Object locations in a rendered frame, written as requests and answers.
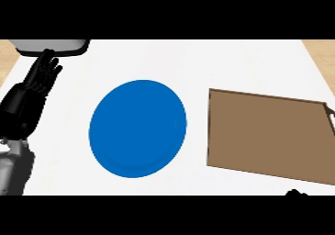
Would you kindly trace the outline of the brown tray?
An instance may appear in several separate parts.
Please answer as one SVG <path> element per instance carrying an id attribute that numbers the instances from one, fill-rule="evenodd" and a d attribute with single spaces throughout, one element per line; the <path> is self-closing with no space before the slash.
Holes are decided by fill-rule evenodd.
<path id="1" fill-rule="evenodd" d="M 210 90 L 209 165 L 335 185 L 327 103 Z"/>

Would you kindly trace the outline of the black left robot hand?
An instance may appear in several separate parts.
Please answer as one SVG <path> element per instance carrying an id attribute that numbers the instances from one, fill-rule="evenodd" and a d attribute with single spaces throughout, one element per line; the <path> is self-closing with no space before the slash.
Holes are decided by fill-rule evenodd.
<path id="1" fill-rule="evenodd" d="M 45 49 L 24 81 L 11 87 L 0 102 L 0 140 L 24 140 L 33 133 L 61 70 L 55 51 Z"/>

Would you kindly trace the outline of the blue plate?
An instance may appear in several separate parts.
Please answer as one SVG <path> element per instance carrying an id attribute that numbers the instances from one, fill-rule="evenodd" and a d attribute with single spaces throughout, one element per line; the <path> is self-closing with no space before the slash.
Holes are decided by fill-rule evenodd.
<path id="1" fill-rule="evenodd" d="M 126 178 L 156 173 L 175 159 L 188 119 L 175 91 L 138 80 L 117 86 L 92 114 L 89 139 L 103 167 Z"/>

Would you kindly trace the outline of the pale grey appliance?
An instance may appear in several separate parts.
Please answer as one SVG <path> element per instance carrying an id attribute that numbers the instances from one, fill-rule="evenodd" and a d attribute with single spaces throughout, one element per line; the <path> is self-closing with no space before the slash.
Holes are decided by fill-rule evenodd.
<path id="1" fill-rule="evenodd" d="M 54 50 L 57 57 L 77 56 L 91 45 L 88 39 L 11 39 L 10 42 L 27 57 L 39 57 L 45 49 Z"/>

